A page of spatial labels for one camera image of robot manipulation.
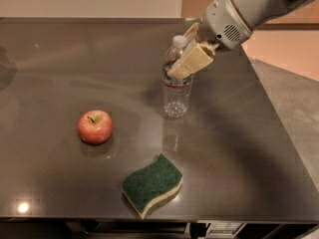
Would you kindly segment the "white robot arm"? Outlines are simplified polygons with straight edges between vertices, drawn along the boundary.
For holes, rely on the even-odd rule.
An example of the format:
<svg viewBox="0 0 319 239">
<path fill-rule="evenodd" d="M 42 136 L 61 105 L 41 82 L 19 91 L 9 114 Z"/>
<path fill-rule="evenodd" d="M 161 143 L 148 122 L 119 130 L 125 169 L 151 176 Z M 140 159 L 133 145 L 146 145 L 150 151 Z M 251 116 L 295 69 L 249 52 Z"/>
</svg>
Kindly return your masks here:
<svg viewBox="0 0 319 239">
<path fill-rule="evenodd" d="M 215 50 L 233 50 L 265 22 L 284 16 L 311 0 L 214 0 L 201 20 L 185 33 L 188 44 L 167 74 L 183 80 L 214 61 Z"/>
</svg>

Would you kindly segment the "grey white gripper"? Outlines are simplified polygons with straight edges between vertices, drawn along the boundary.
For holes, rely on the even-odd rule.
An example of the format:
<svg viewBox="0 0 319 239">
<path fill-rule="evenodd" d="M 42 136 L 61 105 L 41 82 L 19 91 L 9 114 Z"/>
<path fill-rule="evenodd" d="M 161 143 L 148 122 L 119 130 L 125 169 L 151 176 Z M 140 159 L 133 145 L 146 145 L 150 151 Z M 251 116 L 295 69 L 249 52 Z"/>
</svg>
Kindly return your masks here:
<svg viewBox="0 0 319 239">
<path fill-rule="evenodd" d="M 193 23 L 183 34 L 189 41 L 200 39 L 199 23 Z M 252 35 L 233 0 L 214 0 L 208 5 L 200 22 L 201 36 L 213 43 L 232 50 L 248 40 Z M 207 42 L 194 44 L 168 70 L 175 80 L 183 80 L 202 70 L 214 61 L 215 46 Z"/>
</svg>

